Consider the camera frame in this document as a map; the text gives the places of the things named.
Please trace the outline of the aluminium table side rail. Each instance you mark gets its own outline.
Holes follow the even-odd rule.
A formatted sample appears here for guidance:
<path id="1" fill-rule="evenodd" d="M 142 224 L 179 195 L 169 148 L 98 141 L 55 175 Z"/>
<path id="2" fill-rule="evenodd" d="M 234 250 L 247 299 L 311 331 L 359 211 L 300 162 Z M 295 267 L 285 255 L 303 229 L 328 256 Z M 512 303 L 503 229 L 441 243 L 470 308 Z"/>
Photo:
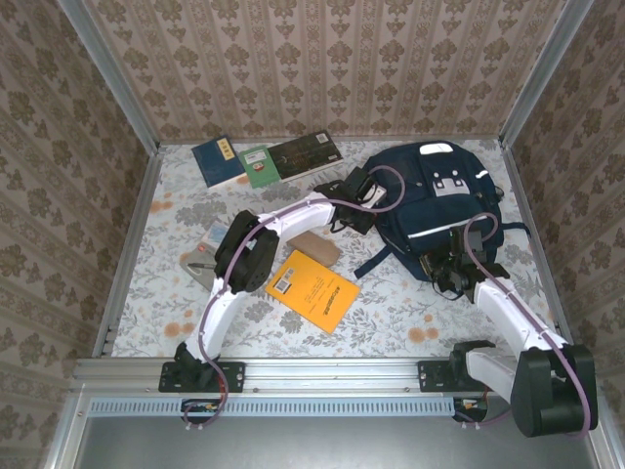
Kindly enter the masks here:
<path id="1" fill-rule="evenodd" d="M 519 170 L 517 168 L 516 162 L 514 161 L 512 150 L 509 146 L 504 144 L 501 145 L 501 149 L 503 160 L 505 162 L 506 169 L 511 180 L 512 189 L 518 202 L 521 217 L 530 230 L 531 241 L 529 243 L 531 246 L 538 274 L 541 278 L 547 303 L 554 317 L 556 330 L 559 331 L 562 336 L 570 343 L 573 343 L 574 338 L 571 334 L 570 327 L 568 326 L 566 320 L 563 305 L 561 303 L 560 296 L 558 294 L 556 284 L 553 279 L 548 260 L 546 258 L 546 254 L 540 240 L 534 218 L 531 213 L 531 208 L 522 185 Z"/>
<path id="2" fill-rule="evenodd" d="M 109 357 L 118 324 L 124 311 L 130 283 L 141 247 L 146 220 L 162 166 L 162 155 L 156 151 L 148 159 L 133 215 L 124 241 L 121 257 L 109 290 L 92 358 Z"/>

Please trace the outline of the dark blue book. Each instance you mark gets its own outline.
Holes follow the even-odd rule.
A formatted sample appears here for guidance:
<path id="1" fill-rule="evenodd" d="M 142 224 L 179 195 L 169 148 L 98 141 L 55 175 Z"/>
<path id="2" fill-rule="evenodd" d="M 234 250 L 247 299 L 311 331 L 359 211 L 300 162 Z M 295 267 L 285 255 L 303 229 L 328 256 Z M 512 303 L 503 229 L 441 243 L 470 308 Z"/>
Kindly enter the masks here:
<path id="1" fill-rule="evenodd" d="M 241 176 L 245 170 L 228 136 L 220 136 L 191 149 L 208 188 Z"/>

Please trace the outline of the black book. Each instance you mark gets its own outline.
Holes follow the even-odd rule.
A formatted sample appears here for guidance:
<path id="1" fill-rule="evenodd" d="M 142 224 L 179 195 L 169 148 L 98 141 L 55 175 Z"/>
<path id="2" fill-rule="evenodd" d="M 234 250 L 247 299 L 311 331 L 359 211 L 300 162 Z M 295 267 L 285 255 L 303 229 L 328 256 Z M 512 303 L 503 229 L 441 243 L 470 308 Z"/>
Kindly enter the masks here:
<path id="1" fill-rule="evenodd" d="M 281 181 L 291 181 L 317 170 L 340 164 L 343 156 L 327 130 L 269 147 Z"/>

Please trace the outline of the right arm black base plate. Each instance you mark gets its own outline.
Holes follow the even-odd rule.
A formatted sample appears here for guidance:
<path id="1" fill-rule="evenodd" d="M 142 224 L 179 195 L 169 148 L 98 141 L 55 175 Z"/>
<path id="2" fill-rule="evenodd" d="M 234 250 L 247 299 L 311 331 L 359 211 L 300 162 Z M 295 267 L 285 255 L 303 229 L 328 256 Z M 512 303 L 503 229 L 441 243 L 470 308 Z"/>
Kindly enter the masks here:
<path id="1" fill-rule="evenodd" d="M 478 360 L 474 364 L 434 360 L 417 362 L 420 390 L 449 395 L 477 395 L 487 387 L 510 390 L 514 372 L 500 362 Z"/>

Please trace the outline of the green book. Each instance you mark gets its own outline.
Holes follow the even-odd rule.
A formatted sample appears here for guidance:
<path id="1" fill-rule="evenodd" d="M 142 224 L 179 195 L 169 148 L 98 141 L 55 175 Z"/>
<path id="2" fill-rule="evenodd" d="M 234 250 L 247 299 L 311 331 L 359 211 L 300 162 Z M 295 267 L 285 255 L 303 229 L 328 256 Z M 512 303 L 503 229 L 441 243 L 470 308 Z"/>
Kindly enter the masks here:
<path id="1" fill-rule="evenodd" d="M 246 149 L 238 154 L 238 158 L 253 189 L 263 188 L 280 180 L 279 173 L 266 147 Z"/>

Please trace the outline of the grey sheet metal panel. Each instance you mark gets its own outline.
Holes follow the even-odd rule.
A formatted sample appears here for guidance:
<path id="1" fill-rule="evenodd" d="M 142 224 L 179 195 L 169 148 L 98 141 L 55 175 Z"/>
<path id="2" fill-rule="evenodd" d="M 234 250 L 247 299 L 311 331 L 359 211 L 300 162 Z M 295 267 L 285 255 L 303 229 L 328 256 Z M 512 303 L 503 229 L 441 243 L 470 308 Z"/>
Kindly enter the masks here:
<path id="1" fill-rule="evenodd" d="M 605 419 L 584 440 L 527 439 L 511 418 L 221 416 L 204 429 L 178 416 L 99 416 L 70 399 L 44 469 L 625 469 Z"/>

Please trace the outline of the grey metal case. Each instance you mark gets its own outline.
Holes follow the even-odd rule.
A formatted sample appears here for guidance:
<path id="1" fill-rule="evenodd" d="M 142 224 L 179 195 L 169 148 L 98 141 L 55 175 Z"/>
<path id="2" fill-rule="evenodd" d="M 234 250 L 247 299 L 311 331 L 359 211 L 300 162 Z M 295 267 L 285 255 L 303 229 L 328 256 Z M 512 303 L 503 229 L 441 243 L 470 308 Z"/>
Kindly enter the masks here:
<path id="1" fill-rule="evenodd" d="M 212 249 L 210 246 L 200 242 L 192 251 L 183 254 L 180 259 L 182 269 L 189 274 L 192 279 L 197 281 L 206 289 L 210 290 L 215 278 L 215 267 L 212 270 L 190 269 L 187 267 L 187 264 L 189 263 L 207 263 L 214 264 L 216 266 L 215 249 Z"/>

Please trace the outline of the tan glasses case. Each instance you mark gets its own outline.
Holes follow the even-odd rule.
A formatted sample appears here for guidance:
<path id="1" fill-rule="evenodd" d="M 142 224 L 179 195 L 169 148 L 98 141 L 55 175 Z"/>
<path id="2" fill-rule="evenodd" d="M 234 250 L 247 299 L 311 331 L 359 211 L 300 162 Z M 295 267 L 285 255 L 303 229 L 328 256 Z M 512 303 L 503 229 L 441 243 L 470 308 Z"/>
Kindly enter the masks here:
<path id="1" fill-rule="evenodd" d="M 341 255 L 341 250 L 334 242 L 312 232 L 305 232 L 293 237 L 287 241 L 287 245 L 326 268 L 334 266 Z"/>

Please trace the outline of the navy blue backpack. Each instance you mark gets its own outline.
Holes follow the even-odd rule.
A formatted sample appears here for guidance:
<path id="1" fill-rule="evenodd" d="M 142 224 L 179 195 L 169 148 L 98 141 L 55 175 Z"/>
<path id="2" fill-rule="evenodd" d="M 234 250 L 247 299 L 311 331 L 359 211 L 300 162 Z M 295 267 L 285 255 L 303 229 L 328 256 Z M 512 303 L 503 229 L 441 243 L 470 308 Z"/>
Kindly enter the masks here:
<path id="1" fill-rule="evenodd" d="M 476 155 L 454 143 L 412 143 L 384 149 L 371 156 L 363 169 L 394 168 L 405 184 L 404 197 L 394 209 L 381 213 L 375 228 L 385 246 L 354 271 L 364 277 L 393 255 L 415 278 L 429 281 L 420 258 L 448 245 L 450 231 L 465 226 L 479 213 L 497 217 L 497 232 L 483 242 L 492 262 L 503 245 L 504 232 L 524 230 L 522 222 L 504 223 L 497 187 Z"/>

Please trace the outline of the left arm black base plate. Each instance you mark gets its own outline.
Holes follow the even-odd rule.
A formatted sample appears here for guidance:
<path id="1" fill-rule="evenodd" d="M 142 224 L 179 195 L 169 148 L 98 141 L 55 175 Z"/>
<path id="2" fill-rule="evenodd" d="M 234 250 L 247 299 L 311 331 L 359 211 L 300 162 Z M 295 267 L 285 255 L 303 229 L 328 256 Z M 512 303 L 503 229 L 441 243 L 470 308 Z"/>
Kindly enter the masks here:
<path id="1" fill-rule="evenodd" d="M 241 393 L 245 381 L 244 362 L 217 362 L 230 393 Z M 178 362 L 162 365 L 158 382 L 160 393 L 217 393 L 219 373 L 208 363 L 184 367 Z"/>

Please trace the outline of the orange book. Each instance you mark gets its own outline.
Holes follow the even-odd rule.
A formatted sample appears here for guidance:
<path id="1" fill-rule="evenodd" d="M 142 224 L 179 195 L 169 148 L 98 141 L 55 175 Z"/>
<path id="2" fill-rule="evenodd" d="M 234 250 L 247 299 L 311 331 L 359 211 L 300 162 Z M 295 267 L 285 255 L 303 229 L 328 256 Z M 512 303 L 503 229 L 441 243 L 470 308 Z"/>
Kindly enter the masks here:
<path id="1" fill-rule="evenodd" d="M 324 332 L 332 334 L 360 288 L 295 250 L 268 281 L 265 291 Z"/>

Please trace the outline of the aluminium frame post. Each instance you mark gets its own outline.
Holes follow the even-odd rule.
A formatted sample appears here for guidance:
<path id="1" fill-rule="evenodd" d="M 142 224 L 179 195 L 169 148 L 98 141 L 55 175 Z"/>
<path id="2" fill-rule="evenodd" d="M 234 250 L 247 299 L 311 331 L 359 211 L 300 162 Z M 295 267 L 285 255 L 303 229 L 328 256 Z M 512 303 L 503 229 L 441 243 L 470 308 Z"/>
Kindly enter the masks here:
<path id="1" fill-rule="evenodd" d="M 594 0 L 566 1 L 502 127 L 499 141 L 503 148 L 510 148 L 519 136 L 593 3 Z"/>
<path id="2" fill-rule="evenodd" d="M 150 156 L 157 154 L 159 138 L 123 73 L 121 61 L 112 54 L 88 7 L 83 0 L 58 2 L 146 152 Z"/>

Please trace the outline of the white light-blue booklet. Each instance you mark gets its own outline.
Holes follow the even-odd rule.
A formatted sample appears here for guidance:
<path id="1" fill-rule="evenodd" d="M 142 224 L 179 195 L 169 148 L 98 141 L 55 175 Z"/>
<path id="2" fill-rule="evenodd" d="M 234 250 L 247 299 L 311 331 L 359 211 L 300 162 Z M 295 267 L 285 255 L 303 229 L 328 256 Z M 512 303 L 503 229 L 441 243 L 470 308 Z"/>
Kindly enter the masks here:
<path id="1" fill-rule="evenodd" d="M 214 222 L 201 238 L 201 242 L 217 250 L 225 238 L 229 227 L 217 221 Z"/>

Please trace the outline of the thin aluminium table end rail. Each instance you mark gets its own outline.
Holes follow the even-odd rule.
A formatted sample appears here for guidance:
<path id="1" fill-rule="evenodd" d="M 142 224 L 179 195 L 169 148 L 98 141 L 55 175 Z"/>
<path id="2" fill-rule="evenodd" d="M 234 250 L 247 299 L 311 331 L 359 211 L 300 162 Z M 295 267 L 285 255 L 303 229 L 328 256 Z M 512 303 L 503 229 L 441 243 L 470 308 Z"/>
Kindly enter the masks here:
<path id="1" fill-rule="evenodd" d="M 281 144 L 284 142 L 291 141 L 297 137 L 258 137 L 258 138 L 235 138 L 229 137 L 230 142 L 233 144 Z M 494 140 L 499 142 L 500 137 L 497 135 L 478 135 L 478 134 L 460 134 L 460 135 L 409 135 L 409 136 L 399 136 L 399 135 L 385 135 L 385 136 L 331 136 L 332 140 L 335 143 L 340 142 L 356 142 L 356 141 L 364 141 L 364 142 L 391 142 L 398 141 L 402 143 L 409 142 L 423 142 L 423 141 L 452 141 L 452 142 L 461 142 L 466 140 Z M 162 140 L 159 142 L 159 147 L 164 146 L 172 146 L 172 145 L 200 145 L 207 141 L 207 139 L 203 140 L 181 140 L 177 141 L 168 141 Z"/>

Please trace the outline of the long aluminium mounting rail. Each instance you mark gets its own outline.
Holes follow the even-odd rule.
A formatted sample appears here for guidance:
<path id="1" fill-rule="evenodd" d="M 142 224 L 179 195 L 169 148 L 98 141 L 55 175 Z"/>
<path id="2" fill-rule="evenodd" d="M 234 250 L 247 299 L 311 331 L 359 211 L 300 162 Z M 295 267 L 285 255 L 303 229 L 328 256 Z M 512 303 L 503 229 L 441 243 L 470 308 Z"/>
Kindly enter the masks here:
<path id="1" fill-rule="evenodd" d="M 416 358 L 381 359 L 225 359 L 244 362 L 241 393 L 345 394 L 424 393 L 420 390 Z M 163 358 L 80 360 L 73 371 L 72 389 L 105 393 L 155 393 Z"/>

